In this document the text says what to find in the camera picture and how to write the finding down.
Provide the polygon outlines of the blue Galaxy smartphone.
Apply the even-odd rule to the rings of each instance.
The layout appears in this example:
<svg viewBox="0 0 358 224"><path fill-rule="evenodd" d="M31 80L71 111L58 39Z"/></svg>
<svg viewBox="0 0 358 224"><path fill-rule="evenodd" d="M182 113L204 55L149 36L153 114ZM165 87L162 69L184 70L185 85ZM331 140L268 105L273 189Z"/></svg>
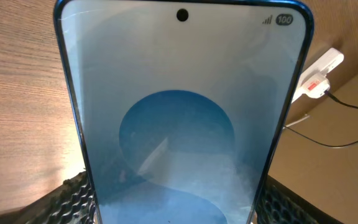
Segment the blue Galaxy smartphone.
<svg viewBox="0 0 358 224"><path fill-rule="evenodd" d="M57 1L101 223L249 223L314 20L299 1Z"/></svg>

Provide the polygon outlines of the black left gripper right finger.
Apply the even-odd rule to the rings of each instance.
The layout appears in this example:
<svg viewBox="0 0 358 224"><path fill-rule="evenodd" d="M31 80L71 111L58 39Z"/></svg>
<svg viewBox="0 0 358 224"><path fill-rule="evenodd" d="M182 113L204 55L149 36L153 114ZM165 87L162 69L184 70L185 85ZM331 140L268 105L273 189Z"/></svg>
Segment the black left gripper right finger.
<svg viewBox="0 0 358 224"><path fill-rule="evenodd" d="M342 224L268 176L256 205L258 224Z"/></svg>

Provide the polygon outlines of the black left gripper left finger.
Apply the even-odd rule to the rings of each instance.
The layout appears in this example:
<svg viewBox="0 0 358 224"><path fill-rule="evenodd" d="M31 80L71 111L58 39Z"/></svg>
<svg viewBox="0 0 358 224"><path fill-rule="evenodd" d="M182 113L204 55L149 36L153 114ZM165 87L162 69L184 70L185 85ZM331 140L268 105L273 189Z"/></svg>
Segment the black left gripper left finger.
<svg viewBox="0 0 358 224"><path fill-rule="evenodd" d="M24 224L93 224L96 213L94 190L87 173L80 172L36 202L20 216Z"/></svg>

